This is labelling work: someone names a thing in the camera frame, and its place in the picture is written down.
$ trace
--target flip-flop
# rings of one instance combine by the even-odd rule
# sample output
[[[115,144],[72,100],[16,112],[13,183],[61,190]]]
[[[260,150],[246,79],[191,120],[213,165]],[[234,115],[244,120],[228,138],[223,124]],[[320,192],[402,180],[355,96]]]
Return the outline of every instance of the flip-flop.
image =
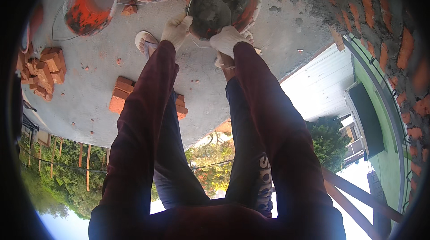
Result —
[[[247,38],[248,36],[251,36],[250,39],[253,39],[253,36],[252,36],[251,32],[249,32],[248,30],[246,30],[245,32],[241,33],[241,35],[244,38]],[[222,63],[221,63],[221,57],[218,56],[218,53],[217,53],[217,58],[215,60],[215,66],[218,67],[218,68],[221,68],[221,65],[222,65]]]
[[[140,48],[139,48],[140,40],[141,39],[144,40],[143,36],[145,34],[148,34],[148,35],[150,35],[150,36],[152,36],[154,38],[154,36],[151,33],[147,32],[147,31],[141,31],[141,32],[137,33],[136,38],[135,38],[135,44],[136,44],[136,47],[137,47],[138,50],[140,50]],[[154,43],[151,43],[151,42],[148,42],[148,41],[145,40],[145,43],[144,43],[143,47],[145,49],[145,57],[148,58],[148,59],[149,59],[149,49],[148,49],[149,46],[151,46],[153,48],[157,48],[158,47],[158,43],[154,44]]]

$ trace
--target concrete slab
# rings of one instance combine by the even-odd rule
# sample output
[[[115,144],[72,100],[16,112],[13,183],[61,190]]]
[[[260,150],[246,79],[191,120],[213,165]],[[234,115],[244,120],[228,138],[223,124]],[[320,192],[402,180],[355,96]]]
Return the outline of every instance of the concrete slab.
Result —
[[[53,41],[52,22],[63,1],[42,0],[44,18],[33,38],[33,45],[39,52],[51,46],[63,49],[67,65],[65,83],[55,85],[49,103],[24,85],[23,92],[37,109],[37,115],[27,109],[24,111],[29,119],[51,134],[110,147],[117,134],[119,116],[108,110],[115,80],[124,76],[136,81],[147,62],[134,45],[135,34],[146,30],[160,39],[165,22],[184,11],[186,3],[185,0],[170,0],[146,4],[138,6],[138,12],[130,16],[121,15],[124,5],[119,5],[110,24],[101,32],[91,37]],[[272,6],[281,11],[271,11]],[[263,59],[278,79],[309,62],[316,51],[332,41],[322,19],[309,15],[311,6],[307,0],[263,0],[256,24],[250,31],[254,35],[255,47],[262,50]],[[54,26],[54,36],[73,36],[64,26],[62,11]],[[185,147],[229,118],[225,79],[222,71],[214,66],[214,60],[214,49],[200,49],[190,37],[177,53],[180,70],[175,90],[185,96],[189,109],[187,117],[180,121]]]

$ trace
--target white knit glove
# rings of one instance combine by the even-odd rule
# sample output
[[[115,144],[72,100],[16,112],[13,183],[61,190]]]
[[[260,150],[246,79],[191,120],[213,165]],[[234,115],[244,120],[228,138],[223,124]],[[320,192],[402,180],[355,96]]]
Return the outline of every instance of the white knit glove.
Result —
[[[221,33],[211,37],[209,42],[212,48],[234,58],[234,46],[239,42],[249,43],[249,38],[244,38],[233,26],[226,26],[222,28]]]
[[[185,15],[185,12],[182,12],[166,22],[161,35],[161,41],[171,42],[176,52],[184,43],[185,37],[188,35],[187,30],[193,23],[193,17]]]

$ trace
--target navy pants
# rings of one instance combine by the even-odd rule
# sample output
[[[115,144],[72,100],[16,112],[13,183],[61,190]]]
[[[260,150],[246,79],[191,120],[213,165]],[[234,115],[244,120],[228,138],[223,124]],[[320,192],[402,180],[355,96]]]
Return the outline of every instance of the navy pants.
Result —
[[[211,200],[190,169],[182,145],[172,91],[164,111],[154,164],[154,181],[164,208],[239,203],[271,217],[269,161],[251,118],[242,88],[233,77],[225,88],[230,104],[235,156],[225,198]]]

